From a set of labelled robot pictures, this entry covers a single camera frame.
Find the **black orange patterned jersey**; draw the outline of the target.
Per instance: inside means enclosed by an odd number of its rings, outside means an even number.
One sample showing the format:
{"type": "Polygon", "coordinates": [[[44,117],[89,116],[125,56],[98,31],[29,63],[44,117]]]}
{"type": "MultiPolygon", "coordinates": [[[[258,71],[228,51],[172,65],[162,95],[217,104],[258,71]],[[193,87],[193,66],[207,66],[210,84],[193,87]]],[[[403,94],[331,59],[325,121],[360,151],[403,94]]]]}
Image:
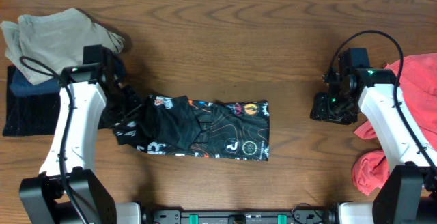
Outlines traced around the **black orange patterned jersey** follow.
{"type": "Polygon", "coordinates": [[[269,159],[269,104],[149,96],[136,117],[115,126],[119,145],[155,155],[269,159]]]}

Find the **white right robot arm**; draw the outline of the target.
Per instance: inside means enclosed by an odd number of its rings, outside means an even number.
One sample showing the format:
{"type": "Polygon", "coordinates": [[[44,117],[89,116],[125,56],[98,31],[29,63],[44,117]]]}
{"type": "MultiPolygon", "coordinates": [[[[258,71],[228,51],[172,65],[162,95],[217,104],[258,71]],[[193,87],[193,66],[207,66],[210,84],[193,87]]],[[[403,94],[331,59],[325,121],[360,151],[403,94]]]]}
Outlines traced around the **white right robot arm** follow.
{"type": "Polygon", "coordinates": [[[339,204],[336,222],[435,223],[436,151],[411,115],[395,74],[357,68],[330,70],[323,79],[328,91],[315,95],[311,119],[347,125],[364,114],[390,172],[372,202],[339,204]]]}

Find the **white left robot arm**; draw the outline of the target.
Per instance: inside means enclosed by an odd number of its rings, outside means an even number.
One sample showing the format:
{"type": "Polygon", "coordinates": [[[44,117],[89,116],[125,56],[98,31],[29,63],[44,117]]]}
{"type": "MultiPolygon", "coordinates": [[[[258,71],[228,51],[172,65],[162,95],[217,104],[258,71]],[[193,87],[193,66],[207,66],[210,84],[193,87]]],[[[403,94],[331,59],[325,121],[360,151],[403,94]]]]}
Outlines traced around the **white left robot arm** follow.
{"type": "Polygon", "coordinates": [[[136,202],[117,204],[94,173],[96,137],[113,71],[100,64],[62,70],[61,106],[50,151],[19,197],[32,223],[140,223],[136,202]]]}

